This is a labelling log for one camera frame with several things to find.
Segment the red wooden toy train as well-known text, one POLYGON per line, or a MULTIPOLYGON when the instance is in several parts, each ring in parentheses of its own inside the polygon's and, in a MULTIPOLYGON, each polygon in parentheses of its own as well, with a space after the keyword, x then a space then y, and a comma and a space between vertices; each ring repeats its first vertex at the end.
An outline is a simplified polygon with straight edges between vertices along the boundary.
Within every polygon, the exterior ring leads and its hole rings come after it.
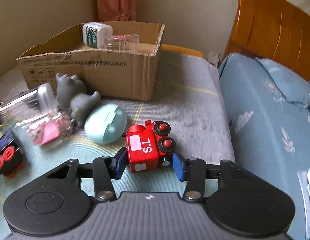
POLYGON ((130 126, 125 137, 132 173, 171 165, 176 143, 170 132, 171 126, 164 121, 146 120, 144 125, 130 126))

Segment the grey rubber animal toy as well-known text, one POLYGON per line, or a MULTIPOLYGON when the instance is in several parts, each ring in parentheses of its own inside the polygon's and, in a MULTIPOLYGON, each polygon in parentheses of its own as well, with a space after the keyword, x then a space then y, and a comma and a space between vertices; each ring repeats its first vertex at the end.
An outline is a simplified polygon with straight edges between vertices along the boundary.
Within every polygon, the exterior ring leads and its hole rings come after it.
POLYGON ((77 75, 56 74, 57 101, 65 108, 70 108, 72 99, 79 93, 86 93, 84 82, 77 75))

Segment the clear plastic jar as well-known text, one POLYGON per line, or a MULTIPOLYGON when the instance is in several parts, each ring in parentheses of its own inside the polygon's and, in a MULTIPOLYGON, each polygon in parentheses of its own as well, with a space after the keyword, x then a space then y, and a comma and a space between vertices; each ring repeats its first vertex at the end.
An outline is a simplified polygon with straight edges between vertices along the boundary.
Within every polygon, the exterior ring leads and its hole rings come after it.
POLYGON ((0 103, 1 121, 9 118, 26 120, 45 114, 53 116, 58 114, 58 101, 49 83, 39 85, 0 103))

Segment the clear round box red label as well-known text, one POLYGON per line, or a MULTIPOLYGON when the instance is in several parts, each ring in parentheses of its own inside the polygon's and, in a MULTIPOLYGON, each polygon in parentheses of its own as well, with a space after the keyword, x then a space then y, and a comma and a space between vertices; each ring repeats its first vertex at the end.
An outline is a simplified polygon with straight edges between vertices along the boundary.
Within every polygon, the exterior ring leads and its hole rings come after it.
POLYGON ((140 37, 137 34, 113 35, 105 39, 105 49, 118 51, 138 51, 140 37))

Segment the white plastic rectangular bottle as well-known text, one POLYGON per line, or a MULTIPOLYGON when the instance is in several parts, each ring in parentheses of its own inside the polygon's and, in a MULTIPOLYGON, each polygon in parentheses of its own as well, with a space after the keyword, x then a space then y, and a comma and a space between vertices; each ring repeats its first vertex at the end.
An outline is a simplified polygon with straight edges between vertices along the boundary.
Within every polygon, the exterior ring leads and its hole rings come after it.
POLYGON ((98 22, 88 22, 82 26, 83 43, 91 48, 104 49, 105 42, 112 38, 112 27, 98 22))

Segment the mint green oval case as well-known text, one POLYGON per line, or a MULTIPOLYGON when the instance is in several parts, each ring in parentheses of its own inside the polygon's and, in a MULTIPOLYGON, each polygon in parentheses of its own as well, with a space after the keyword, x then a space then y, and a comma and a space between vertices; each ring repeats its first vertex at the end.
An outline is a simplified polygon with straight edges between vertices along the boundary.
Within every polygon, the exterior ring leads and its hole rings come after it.
POLYGON ((107 103, 90 113, 84 124, 84 132, 96 144, 110 144, 122 137, 127 120, 127 114, 120 106, 107 103))

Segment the teal patchwork blanket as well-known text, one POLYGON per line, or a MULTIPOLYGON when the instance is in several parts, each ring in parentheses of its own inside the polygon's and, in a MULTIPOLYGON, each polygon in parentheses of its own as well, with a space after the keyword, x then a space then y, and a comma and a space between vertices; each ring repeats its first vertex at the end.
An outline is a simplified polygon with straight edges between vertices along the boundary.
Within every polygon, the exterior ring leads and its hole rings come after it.
MULTIPOLYGON (((177 151, 186 158, 201 158, 209 164, 235 159, 218 70, 205 59, 162 52, 149 102, 103 98, 100 103, 109 102, 124 109, 128 125, 144 124, 146 120, 170 124, 177 151)), ((26 128, 16 127, 14 132, 26 159, 13 178, 0 176, 0 239, 10 233, 2 207, 13 191, 68 159, 90 163, 97 157, 114 155, 126 143, 121 138, 98 145, 78 129, 54 144, 40 147, 32 143, 26 128)))

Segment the pink trinket clear case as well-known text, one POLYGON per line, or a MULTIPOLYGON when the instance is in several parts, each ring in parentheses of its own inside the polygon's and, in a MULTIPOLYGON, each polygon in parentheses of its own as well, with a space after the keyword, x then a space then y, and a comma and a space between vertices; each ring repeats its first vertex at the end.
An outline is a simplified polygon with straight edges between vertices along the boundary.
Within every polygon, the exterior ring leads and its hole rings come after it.
POLYGON ((43 146, 72 134, 76 120, 61 111, 57 115, 42 114, 16 123, 16 127, 26 129, 35 145, 43 146))

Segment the brown cardboard box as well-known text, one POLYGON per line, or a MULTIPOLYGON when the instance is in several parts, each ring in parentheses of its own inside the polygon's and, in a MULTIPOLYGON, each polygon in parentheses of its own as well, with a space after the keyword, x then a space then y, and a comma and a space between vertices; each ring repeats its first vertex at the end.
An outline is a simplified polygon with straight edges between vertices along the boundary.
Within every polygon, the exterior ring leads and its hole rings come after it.
POLYGON ((88 92, 149 101, 157 74, 165 25, 133 21, 109 22, 118 35, 137 34, 138 51, 90 48, 83 43, 82 24, 74 25, 21 54, 16 62, 29 88, 50 83, 56 74, 77 75, 88 92))

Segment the blue floral bedsheet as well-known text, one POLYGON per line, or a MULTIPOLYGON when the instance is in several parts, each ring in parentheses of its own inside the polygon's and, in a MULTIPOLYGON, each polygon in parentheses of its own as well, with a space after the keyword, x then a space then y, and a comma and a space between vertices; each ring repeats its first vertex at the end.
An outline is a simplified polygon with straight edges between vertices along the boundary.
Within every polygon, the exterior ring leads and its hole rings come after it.
POLYGON ((292 239, 310 239, 310 106, 286 101, 261 64, 229 54, 218 69, 236 162, 294 201, 292 239))

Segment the blue floral pillow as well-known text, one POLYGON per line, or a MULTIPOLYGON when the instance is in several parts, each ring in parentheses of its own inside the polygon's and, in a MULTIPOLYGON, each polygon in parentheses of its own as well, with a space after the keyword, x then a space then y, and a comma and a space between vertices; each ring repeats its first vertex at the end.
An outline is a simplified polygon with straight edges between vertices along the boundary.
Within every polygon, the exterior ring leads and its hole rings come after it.
POLYGON ((291 69, 271 59, 255 58, 272 78, 286 101, 308 107, 310 83, 291 69))

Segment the pink curtain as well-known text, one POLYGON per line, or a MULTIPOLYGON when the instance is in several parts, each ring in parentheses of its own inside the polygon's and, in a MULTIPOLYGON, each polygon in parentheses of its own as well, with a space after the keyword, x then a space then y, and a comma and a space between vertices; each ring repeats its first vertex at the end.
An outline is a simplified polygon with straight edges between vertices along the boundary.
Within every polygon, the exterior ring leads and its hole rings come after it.
POLYGON ((97 0, 98 22, 136 21, 136 0, 97 0))

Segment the orange wooden headboard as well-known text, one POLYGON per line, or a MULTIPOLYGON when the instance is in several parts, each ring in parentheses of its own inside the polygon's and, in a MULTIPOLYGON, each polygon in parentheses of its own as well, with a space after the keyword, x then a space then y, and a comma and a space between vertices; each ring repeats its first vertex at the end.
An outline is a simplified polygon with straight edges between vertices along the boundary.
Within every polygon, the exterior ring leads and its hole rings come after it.
POLYGON ((272 59, 310 81, 310 16, 286 0, 238 0, 231 53, 272 59))

